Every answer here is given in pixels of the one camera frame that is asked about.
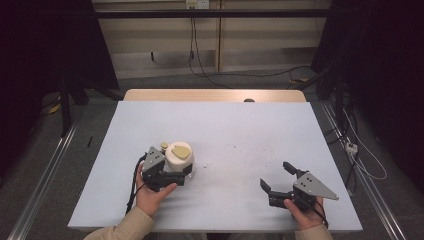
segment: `horizontal black bar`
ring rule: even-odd
[[[118,18],[325,18],[344,14],[348,10],[330,9],[208,9],[208,10],[98,10],[88,11],[50,11],[47,16],[57,17],[96,17],[98,19]]]

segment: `carpeted floor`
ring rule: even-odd
[[[243,74],[273,74],[281,71],[249,71]],[[309,69],[298,69],[292,77],[308,78],[313,76]],[[240,89],[285,89],[290,84],[289,75],[280,74],[269,77],[248,77],[241,75],[222,75],[211,77],[212,81]],[[210,79],[193,75],[152,77],[128,79],[120,81],[124,94],[131,88],[221,88],[210,82]],[[304,91],[311,103],[322,132],[332,129],[322,104],[314,94],[314,88]],[[54,176],[47,195],[30,228],[27,239],[82,239],[86,233],[68,229],[67,224],[79,198],[80,191],[90,173],[103,138],[113,117],[117,103],[106,99],[96,92],[88,91],[90,102],[87,106],[73,105],[73,116],[83,112],[82,119],[71,141],[69,148]],[[424,195],[394,164],[390,153],[376,140],[372,128],[366,118],[356,108],[359,136],[364,144],[381,160],[387,170],[388,177],[375,184],[400,223],[407,239],[421,239],[424,236]],[[11,168],[0,188],[0,239],[7,239],[19,214],[22,212],[32,191],[47,166],[61,133],[61,115],[42,115],[37,122],[26,149],[16,165]],[[335,139],[334,133],[326,136],[328,141]],[[350,165],[339,142],[329,145],[337,167],[343,179],[346,179]],[[382,171],[375,160],[361,150],[360,157],[372,174],[381,176]],[[353,179],[349,188],[353,188]],[[391,239],[380,216],[370,201],[364,187],[357,181],[352,202],[358,213],[364,230],[355,233],[335,233],[335,239]]]

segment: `forearm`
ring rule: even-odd
[[[153,228],[153,220],[142,210],[134,207],[116,227],[106,227],[92,232],[85,240],[141,240]]]
[[[296,240],[332,240],[330,232],[324,225],[319,225],[310,229],[296,231]]]

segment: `person's right hand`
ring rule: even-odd
[[[317,203],[315,203],[314,207],[319,213],[324,215],[323,209],[321,209],[318,203],[321,204],[321,206],[324,206],[322,197],[317,197]],[[297,227],[299,230],[306,230],[323,224],[322,218],[314,211],[309,210],[303,213],[290,199],[285,199],[284,205],[286,205],[287,209],[293,214],[293,217],[297,221]]]
[[[160,192],[152,191],[147,186],[144,186],[143,178],[141,177],[141,170],[143,164],[140,164],[137,169],[136,185],[137,189],[141,187],[136,196],[136,206],[143,212],[149,215],[151,218],[155,215],[159,209],[159,205],[166,196],[171,194],[176,188],[177,184],[173,183],[163,188]]]

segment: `white table surface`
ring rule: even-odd
[[[124,217],[137,160],[150,146],[185,141],[194,177],[166,198],[157,232],[285,232],[291,214],[268,205],[259,186],[288,192],[288,161],[340,199],[324,200],[330,230],[362,230],[309,103],[140,102],[118,104],[68,227],[93,230]]]

